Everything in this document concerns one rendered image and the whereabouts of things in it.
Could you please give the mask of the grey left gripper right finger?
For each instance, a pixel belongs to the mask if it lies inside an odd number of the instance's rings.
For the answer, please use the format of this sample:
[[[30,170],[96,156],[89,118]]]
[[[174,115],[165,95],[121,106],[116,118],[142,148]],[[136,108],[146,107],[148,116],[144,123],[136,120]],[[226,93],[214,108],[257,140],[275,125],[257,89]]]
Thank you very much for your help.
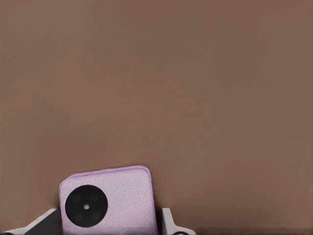
[[[161,209],[161,235],[196,235],[196,232],[175,224],[170,208]]]

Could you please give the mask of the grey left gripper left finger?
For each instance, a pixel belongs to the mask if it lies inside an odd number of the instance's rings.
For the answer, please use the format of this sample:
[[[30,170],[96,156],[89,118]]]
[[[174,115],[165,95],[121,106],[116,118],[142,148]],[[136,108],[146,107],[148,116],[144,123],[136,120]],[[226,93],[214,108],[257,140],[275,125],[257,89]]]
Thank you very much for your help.
[[[26,227],[8,230],[0,235],[61,235],[60,210],[49,209]]]

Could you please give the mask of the lilac smartphone with round camera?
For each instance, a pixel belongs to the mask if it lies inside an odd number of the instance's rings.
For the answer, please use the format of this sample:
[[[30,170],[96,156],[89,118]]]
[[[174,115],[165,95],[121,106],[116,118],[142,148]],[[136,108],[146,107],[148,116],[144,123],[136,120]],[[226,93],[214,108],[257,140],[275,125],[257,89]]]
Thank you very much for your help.
[[[59,186],[66,235],[157,235],[150,171],[143,165],[76,173]]]

